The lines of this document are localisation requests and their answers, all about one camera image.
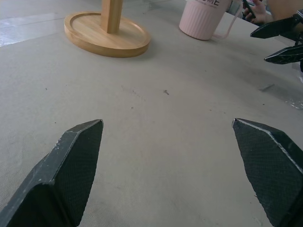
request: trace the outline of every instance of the gray tabletop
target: gray tabletop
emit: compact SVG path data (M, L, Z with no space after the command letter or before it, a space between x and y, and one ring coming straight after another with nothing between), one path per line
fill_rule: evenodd
M226 40L178 28L183 0L127 0L148 51L116 59L68 41L63 18L98 0L4 0L0 32L0 209L72 126L104 133L82 227L271 226L248 182L235 117L284 130L303 146L298 71L263 58L286 47L250 38L237 19ZM219 32L232 16L225 14Z

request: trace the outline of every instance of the wooden base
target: wooden base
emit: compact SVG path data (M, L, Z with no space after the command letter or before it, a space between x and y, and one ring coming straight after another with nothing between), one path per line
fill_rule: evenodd
M114 34L106 33L100 24L100 12L78 12L65 18L64 30L76 46L108 57L134 57L147 50L151 37L133 21L121 17L119 31Z

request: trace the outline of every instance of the cup handle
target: cup handle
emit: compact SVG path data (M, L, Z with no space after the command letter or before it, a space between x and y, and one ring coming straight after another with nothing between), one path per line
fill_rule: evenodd
M239 7L239 9L238 9L236 15L233 17L233 20L232 20L232 22L231 22L231 25L229 25L229 28L228 28L226 34L224 34L224 35L214 34L214 37L219 38L219 39L225 39L225 38L229 35L229 32L231 31L231 28L232 28L233 23L235 22L236 18L237 18L238 15L242 12L242 9L243 9L243 2L242 2L242 0L238 0L238 2L240 3L240 7Z

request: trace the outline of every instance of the pink mug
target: pink mug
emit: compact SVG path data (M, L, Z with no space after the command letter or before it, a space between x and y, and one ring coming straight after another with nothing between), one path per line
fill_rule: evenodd
M224 39L242 11L242 0L237 1L240 3L240 7L225 35L214 35L214 32L232 0L187 0L179 28L185 34L196 39L209 40L212 36Z

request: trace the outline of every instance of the wooden stand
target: wooden stand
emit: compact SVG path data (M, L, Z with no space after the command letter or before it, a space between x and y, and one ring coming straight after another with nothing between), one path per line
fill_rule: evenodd
M102 12L68 15L64 30L76 46L108 57L134 57L144 53L151 40L140 25L121 16L123 0L102 0Z

